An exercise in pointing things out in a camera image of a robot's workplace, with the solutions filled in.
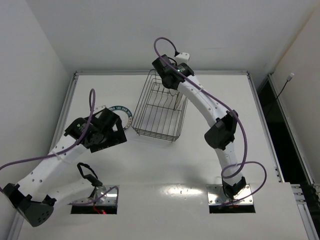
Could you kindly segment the orange sunburst plate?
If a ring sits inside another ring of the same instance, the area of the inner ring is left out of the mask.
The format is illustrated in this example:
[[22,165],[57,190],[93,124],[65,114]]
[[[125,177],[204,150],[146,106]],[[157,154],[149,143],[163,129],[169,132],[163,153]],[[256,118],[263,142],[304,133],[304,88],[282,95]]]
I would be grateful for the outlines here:
[[183,97],[183,94],[178,91],[177,92],[177,96],[176,96],[176,101],[175,101],[175,104],[174,104],[174,107],[173,107],[173,109],[175,111],[179,108],[181,100],[182,100],[182,97]]

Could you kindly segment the wire dish rack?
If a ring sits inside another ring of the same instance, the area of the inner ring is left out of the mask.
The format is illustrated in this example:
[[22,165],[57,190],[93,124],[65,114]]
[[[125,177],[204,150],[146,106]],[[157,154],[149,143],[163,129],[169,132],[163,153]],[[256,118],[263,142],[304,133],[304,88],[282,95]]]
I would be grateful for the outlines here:
[[132,128],[138,135],[175,142],[182,133],[188,99],[183,95],[174,110],[177,90],[165,88],[152,69],[144,82],[134,111]]

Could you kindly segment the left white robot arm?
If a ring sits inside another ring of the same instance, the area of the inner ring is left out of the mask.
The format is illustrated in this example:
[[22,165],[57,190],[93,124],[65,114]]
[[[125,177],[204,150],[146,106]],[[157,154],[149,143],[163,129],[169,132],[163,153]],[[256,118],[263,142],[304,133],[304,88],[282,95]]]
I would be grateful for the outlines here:
[[79,117],[65,130],[49,155],[18,183],[8,183],[2,190],[13,208],[32,226],[42,225],[59,206],[76,205],[79,199],[88,199],[87,204],[98,202],[106,193],[97,174],[84,174],[82,167],[91,167],[79,162],[76,167],[81,179],[55,187],[55,182],[67,167],[83,153],[95,153],[127,141],[122,120],[108,108],[91,112],[88,117]]

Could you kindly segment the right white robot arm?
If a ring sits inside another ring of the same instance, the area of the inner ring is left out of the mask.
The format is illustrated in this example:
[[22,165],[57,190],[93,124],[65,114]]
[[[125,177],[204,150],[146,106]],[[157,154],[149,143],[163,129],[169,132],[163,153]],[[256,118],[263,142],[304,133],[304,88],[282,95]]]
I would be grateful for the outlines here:
[[246,185],[245,177],[238,171],[234,145],[238,114],[212,99],[185,62],[171,64],[164,54],[154,60],[152,66],[160,76],[163,86],[186,96],[207,121],[209,130],[204,134],[204,139],[217,154],[222,169],[223,192],[233,200]]

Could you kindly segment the green rimmed lettered plate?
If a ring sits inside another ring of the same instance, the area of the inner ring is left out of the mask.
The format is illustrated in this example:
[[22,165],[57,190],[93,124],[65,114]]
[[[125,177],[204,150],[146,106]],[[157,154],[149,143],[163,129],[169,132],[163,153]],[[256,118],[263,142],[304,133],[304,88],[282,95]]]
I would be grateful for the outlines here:
[[126,131],[131,126],[133,121],[133,114],[129,108],[122,105],[114,105],[109,107],[108,109],[120,116],[120,119],[122,121],[122,128],[124,131]]

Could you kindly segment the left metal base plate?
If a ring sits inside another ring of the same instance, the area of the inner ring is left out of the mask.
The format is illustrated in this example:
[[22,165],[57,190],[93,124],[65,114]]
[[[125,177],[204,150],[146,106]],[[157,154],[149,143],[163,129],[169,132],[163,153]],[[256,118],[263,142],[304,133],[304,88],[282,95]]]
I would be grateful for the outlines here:
[[75,200],[68,205],[70,206],[93,206],[98,204],[101,206],[117,206],[119,199],[119,186],[118,185],[103,185],[96,187],[88,198],[81,198]]

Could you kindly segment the metal base plate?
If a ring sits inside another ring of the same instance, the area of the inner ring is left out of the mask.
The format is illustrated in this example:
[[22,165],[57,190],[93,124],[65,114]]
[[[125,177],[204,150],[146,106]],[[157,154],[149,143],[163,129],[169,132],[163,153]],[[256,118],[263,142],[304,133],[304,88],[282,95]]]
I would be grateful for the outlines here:
[[119,199],[119,186],[118,185],[103,185],[96,187],[88,198],[81,198],[75,200],[68,205],[70,206],[93,206],[98,204],[101,206],[117,206]]
[[209,206],[217,207],[228,202],[231,202],[232,205],[240,206],[254,205],[252,190],[249,184],[240,190],[239,193],[234,196],[234,199],[230,199],[225,195],[223,186],[221,184],[207,185],[206,190]]

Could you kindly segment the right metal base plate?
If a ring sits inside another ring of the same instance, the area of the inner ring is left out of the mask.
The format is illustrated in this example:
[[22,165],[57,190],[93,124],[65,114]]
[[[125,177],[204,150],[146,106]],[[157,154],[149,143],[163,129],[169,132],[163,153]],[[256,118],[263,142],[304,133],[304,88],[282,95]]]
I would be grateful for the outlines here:
[[228,202],[231,202],[232,205],[240,206],[254,205],[252,190],[249,184],[240,190],[239,193],[234,196],[234,199],[230,199],[225,195],[223,186],[221,184],[207,185],[206,190],[209,206],[217,207]]

